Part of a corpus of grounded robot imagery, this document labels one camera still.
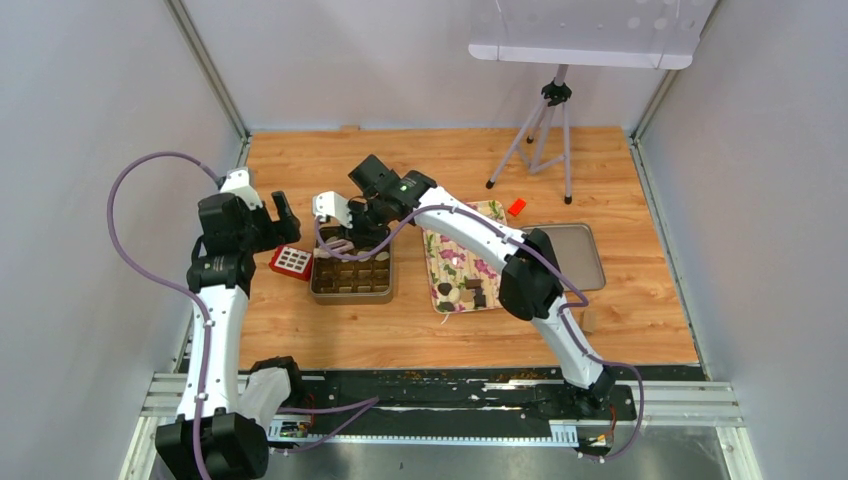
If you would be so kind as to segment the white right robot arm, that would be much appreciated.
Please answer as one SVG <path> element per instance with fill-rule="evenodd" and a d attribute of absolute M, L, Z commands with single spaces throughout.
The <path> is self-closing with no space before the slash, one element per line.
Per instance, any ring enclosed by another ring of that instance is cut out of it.
<path fill-rule="evenodd" d="M 334 194 L 327 213 L 358 247 L 386 245 L 396 233 L 391 223 L 415 224 L 475 254 L 499 277 L 501 306 L 530 322 L 555 354 L 564 381 L 573 386 L 575 411 L 592 418 L 609 407 L 613 375 L 572 315 L 573 309 L 588 305 L 588 298 L 561 272 L 544 231 L 523 232 L 492 220 L 423 173 L 399 176 L 374 155 L 348 176 L 359 197 Z"/>

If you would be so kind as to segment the floral patterned tray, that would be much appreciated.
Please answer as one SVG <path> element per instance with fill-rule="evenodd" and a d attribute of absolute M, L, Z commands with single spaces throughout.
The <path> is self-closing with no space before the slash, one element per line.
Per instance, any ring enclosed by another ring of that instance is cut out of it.
<path fill-rule="evenodd" d="M 491 266 L 445 235 L 423 229 L 422 237 L 431 303 L 436 312 L 457 314 L 502 309 L 499 301 L 501 277 Z M 481 279 L 482 288 L 467 290 L 467 279 Z M 453 286 L 448 296 L 442 296 L 436 290 L 437 285 L 443 282 Z M 477 293 L 486 296 L 485 308 L 457 309 L 458 302 L 473 303 L 473 297 Z"/>

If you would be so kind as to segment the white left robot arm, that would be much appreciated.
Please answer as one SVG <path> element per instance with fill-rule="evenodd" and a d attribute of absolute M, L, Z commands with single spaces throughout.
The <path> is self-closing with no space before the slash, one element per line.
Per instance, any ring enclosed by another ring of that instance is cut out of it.
<path fill-rule="evenodd" d="M 254 364 L 238 389 L 239 342 L 256 270 L 254 255 L 300 239 L 300 221 L 281 191 L 278 218 L 235 193 L 198 203 L 202 234 L 186 274 L 194 302 L 194 347 L 175 420 L 156 431 L 157 453 L 177 479 L 258 479 L 269 464 L 267 430 L 277 411 L 306 400 L 290 356 Z"/>

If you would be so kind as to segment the pink silicone tongs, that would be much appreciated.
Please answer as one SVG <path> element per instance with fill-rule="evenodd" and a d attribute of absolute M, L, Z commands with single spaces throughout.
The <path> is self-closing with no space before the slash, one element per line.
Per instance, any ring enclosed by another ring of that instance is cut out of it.
<path fill-rule="evenodd" d="M 350 261 L 357 259 L 357 250 L 351 240 L 331 237 L 315 246 L 312 255 L 315 259 Z"/>

